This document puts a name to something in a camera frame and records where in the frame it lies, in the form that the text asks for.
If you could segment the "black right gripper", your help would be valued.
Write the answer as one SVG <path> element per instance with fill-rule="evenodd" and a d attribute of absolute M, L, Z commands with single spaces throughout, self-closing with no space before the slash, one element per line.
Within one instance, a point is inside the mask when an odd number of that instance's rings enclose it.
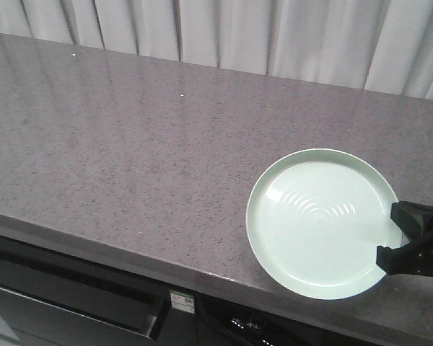
<path fill-rule="evenodd" d="M 400 201 L 393 203 L 390 219 L 407 237 L 402 247 L 377 247 L 377 266 L 387 275 L 433 278 L 433 206 Z"/>

